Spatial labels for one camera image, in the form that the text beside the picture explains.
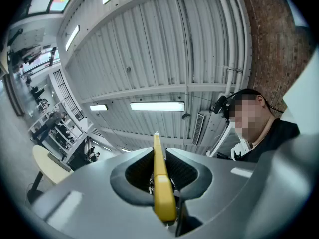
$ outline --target ear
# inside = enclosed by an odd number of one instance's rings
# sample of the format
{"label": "ear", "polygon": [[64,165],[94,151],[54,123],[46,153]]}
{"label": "ear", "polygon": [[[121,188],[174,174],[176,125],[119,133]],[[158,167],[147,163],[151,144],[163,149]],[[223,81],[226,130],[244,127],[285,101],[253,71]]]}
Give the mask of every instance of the ear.
{"label": "ear", "polygon": [[262,97],[262,95],[257,95],[256,100],[262,107],[266,106],[265,99]]}

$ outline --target brick wall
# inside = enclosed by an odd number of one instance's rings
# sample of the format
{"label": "brick wall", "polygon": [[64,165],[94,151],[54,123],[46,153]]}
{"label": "brick wall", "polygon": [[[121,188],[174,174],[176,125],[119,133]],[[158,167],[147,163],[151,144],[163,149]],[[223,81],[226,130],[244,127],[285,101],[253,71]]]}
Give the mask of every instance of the brick wall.
{"label": "brick wall", "polygon": [[252,35],[252,66],[248,87],[261,92],[270,105],[284,110],[284,93],[305,68],[315,42],[307,28],[295,27],[286,0],[244,0]]}

